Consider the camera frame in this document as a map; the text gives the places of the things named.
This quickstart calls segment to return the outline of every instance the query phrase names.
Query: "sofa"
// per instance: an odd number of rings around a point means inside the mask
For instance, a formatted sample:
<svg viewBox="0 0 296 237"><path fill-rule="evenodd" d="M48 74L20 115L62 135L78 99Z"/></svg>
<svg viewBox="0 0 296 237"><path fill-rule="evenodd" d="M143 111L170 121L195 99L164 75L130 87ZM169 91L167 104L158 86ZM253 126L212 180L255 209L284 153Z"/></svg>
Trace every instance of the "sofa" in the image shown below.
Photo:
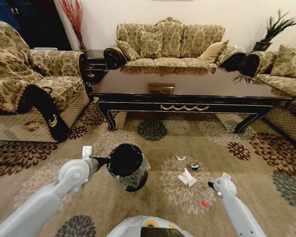
<svg viewBox="0 0 296 237"><path fill-rule="evenodd" d="M293 98L292 102L276 107L266 119L296 141L296 48L280 45L278 52L252 52L243 61L241 73Z"/></svg>
<svg viewBox="0 0 296 237"><path fill-rule="evenodd" d="M146 40L145 34L160 33L160 54L150 57L149 47L154 47L158 39ZM168 17L156 24L120 23L116 29L116 43L104 51L104 58L109 69L121 66L149 67L225 67L237 70L245 57L245 52L237 47L227 47L219 52L213 62L200 60L198 57L213 43L221 42L224 27L219 25L184 25ZM132 55L125 55L119 41L127 42L134 50Z"/></svg>
<svg viewBox="0 0 296 237"><path fill-rule="evenodd" d="M30 50L0 21L0 140L61 142L89 103L82 52Z"/></svg>

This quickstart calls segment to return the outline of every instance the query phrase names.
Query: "vase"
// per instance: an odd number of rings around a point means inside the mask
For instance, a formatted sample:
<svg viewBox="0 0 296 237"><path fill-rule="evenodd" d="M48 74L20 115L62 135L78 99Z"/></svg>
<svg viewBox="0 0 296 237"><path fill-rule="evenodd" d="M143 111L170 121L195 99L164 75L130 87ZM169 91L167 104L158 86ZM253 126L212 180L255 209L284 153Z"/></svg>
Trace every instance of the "vase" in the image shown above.
<svg viewBox="0 0 296 237"><path fill-rule="evenodd" d="M270 43L270 42L263 42L263 41L256 42L252 52L254 52L254 51L266 51L267 48L269 48L271 44L272 43Z"/></svg>

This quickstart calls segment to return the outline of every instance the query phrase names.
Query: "red decorative branches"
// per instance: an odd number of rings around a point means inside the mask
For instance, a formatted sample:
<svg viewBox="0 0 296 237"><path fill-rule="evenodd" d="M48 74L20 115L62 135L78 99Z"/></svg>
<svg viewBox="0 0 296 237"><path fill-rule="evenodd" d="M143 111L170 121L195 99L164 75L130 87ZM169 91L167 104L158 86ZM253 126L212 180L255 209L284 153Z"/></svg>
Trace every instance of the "red decorative branches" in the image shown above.
<svg viewBox="0 0 296 237"><path fill-rule="evenodd" d="M63 11L68 17L75 35L79 41L79 48L85 50L85 46L81 34L81 22L82 22L82 6L79 0L58 0Z"/></svg>

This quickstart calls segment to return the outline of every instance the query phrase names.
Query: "dark wooden coffee table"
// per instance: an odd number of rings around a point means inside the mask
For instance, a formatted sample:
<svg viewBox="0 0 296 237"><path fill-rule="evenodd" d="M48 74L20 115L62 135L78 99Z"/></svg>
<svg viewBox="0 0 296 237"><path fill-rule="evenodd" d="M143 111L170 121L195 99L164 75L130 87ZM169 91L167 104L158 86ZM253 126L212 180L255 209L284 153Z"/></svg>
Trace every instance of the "dark wooden coffee table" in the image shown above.
<svg viewBox="0 0 296 237"><path fill-rule="evenodd" d="M148 93L148 84L161 89ZM173 94L163 94L171 90ZM240 76L239 72L217 69L170 67L124 67L111 70L91 94L114 131L111 111L155 111L213 114L249 114L235 128L242 133L249 125L270 113L274 106L291 101L283 92Z"/></svg>

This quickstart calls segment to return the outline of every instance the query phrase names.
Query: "glass tabletop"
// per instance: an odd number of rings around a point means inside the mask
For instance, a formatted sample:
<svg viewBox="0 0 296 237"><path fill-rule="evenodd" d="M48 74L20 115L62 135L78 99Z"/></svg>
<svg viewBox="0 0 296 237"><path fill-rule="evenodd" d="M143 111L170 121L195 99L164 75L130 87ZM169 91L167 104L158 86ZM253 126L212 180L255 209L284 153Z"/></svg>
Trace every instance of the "glass tabletop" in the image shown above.
<svg viewBox="0 0 296 237"><path fill-rule="evenodd" d="M224 69L135 67L110 70L92 94L172 94L231 97L290 97L238 71Z"/></svg>

